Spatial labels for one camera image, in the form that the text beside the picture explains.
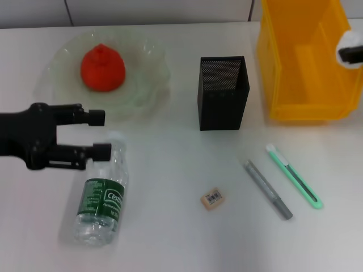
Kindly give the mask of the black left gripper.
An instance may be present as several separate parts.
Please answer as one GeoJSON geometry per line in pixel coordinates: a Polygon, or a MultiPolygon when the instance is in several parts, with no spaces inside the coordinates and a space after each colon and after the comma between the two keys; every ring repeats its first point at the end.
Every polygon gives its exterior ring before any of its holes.
{"type": "Polygon", "coordinates": [[[57,125],[104,126],[105,111],[89,110],[81,104],[34,103],[15,113],[1,113],[1,156],[22,159],[30,170],[46,167],[85,170],[88,160],[108,162],[112,145],[56,145],[57,125]]]}

